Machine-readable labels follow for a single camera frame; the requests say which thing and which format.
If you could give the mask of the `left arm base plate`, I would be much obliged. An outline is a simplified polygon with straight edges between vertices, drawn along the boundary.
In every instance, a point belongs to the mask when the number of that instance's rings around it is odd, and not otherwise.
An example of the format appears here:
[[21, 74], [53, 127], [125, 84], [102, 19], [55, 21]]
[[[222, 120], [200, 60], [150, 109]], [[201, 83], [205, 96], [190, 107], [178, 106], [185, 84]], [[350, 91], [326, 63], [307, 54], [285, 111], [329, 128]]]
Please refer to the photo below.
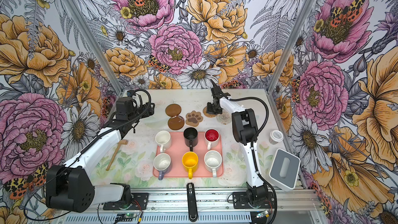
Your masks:
[[130, 197], [123, 197], [117, 202], [104, 203], [105, 211], [121, 211], [121, 210], [146, 210], [148, 203], [148, 193], [132, 193]]

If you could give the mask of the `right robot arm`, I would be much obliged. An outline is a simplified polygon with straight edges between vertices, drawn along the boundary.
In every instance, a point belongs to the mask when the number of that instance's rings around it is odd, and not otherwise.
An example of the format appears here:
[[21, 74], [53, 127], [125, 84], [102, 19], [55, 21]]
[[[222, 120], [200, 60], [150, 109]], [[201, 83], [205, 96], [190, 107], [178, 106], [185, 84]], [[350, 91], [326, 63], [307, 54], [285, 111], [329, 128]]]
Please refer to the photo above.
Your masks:
[[[268, 198], [269, 183], [261, 175], [257, 153], [257, 140], [265, 128], [269, 118], [269, 108], [264, 100], [249, 96], [240, 99], [231, 98], [224, 93], [219, 85], [211, 82], [212, 102], [207, 103], [207, 113], [220, 115], [223, 112], [231, 114], [232, 132], [234, 139], [239, 143], [246, 163], [247, 190], [246, 195], [250, 205], [258, 206]], [[253, 109], [238, 104], [240, 101], [254, 100], [260, 102], [265, 109], [265, 119], [259, 127]]]

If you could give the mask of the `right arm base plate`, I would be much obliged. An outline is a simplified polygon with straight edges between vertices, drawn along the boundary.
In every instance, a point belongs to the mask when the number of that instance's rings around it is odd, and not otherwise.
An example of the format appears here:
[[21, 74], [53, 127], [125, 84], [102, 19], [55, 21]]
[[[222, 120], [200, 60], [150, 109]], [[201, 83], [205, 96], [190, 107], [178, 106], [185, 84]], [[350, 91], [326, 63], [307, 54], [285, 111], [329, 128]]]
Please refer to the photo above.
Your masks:
[[268, 193], [267, 198], [250, 199], [246, 192], [236, 191], [232, 193], [232, 204], [235, 209], [275, 209], [275, 196], [272, 192]]

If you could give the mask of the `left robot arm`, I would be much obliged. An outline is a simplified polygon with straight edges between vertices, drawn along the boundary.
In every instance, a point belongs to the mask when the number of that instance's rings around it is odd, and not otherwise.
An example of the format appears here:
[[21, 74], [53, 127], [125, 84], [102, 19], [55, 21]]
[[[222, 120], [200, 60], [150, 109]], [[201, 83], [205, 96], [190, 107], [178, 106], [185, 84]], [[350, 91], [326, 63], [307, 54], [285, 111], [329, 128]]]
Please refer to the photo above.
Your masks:
[[47, 171], [45, 203], [48, 208], [82, 213], [92, 205], [132, 203], [130, 187], [121, 183], [94, 185], [89, 176], [108, 153], [135, 128], [142, 118], [154, 114], [155, 104], [151, 99], [143, 103], [142, 97], [121, 97], [116, 101], [116, 111], [104, 124], [99, 134], [78, 154], [61, 166], [52, 166]]

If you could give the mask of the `glossy brown round coaster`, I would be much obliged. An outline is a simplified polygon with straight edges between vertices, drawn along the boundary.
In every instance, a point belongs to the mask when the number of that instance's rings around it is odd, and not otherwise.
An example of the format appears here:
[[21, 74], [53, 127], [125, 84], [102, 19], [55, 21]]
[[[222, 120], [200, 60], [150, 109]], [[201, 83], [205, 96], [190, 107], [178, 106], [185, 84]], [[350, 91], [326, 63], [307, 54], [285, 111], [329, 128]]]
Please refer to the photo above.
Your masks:
[[184, 118], [183, 117], [181, 117], [181, 116], [174, 116], [174, 117], [171, 117], [169, 120], [168, 120], [168, 127], [171, 129], [171, 130], [174, 130], [174, 131], [176, 131], [176, 130], [180, 130], [180, 129], [182, 129], [183, 127], [184, 127], [184, 125], [185, 125], [185, 120], [184, 120]]

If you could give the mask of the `cork round coaster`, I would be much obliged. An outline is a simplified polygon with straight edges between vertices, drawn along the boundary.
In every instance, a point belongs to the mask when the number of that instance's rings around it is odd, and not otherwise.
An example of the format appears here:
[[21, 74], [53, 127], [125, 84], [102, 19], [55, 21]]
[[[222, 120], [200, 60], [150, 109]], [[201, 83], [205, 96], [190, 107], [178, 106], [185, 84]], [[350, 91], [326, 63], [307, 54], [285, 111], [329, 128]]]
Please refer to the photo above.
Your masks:
[[217, 117], [216, 114], [210, 114], [210, 113], [207, 112], [207, 106], [205, 106], [205, 107], [203, 108], [203, 114], [204, 114], [207, 118], [215, 118], [215, 117]]

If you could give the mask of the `dark brown round coaster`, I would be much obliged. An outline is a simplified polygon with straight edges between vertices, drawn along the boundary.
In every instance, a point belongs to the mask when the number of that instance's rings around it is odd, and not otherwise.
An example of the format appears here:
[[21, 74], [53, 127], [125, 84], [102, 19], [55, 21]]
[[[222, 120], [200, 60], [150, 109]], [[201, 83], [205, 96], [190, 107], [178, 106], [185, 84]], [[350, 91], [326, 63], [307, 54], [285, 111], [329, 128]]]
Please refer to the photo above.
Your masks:
[[175, 117], [178, 116], [181, 113], [181, 106], [178, 104], [170, 104], [166, 107], [165, 113], [169, 117]]

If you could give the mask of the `white patterned round coaster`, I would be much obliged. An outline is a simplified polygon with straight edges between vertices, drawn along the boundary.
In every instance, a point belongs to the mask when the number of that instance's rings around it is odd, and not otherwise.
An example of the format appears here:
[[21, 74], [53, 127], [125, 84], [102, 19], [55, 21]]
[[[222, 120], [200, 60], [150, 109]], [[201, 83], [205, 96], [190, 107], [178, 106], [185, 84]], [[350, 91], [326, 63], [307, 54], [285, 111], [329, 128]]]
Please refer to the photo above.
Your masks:
[[217, 121], [221, 124], [227, 125], [232, 122], [232, 116], [230, 113], [223, 111], [222, 114], [217, 115]]

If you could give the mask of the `red interior white mug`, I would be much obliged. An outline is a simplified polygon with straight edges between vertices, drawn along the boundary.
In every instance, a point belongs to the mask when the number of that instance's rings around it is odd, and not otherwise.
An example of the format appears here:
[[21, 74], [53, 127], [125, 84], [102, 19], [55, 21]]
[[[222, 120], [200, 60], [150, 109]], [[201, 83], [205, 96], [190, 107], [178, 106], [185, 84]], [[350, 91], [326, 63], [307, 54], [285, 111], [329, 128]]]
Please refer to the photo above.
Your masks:
[[205, 134], [205, 143], [207, 150], [215, 148], [220, 141], [220, 133], [215, 129], [208, 129]]

